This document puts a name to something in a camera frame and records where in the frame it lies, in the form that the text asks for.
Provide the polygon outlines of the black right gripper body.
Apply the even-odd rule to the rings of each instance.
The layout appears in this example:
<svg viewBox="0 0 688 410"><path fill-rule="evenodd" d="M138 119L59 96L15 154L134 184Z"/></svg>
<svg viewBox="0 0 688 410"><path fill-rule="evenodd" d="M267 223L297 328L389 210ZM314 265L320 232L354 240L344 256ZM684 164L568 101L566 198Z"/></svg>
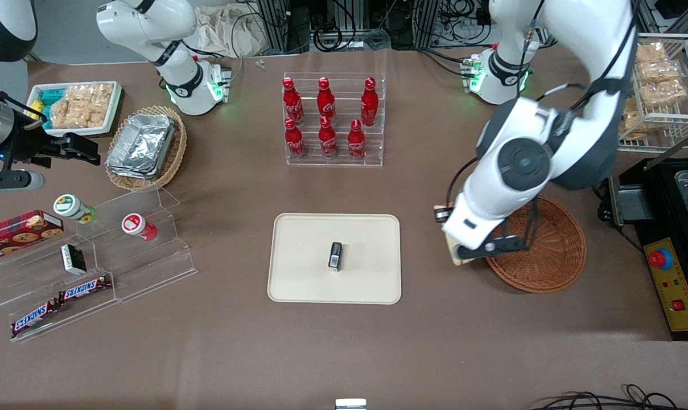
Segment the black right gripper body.
<svg viewBox="0 0 688 410"><path fill-rule="evenodd" d="M65 136L49 135L42 125L13 125L2 143L2 168L11 169L16 162L29 163L35 157L58 156L66 142Z"/></svg>

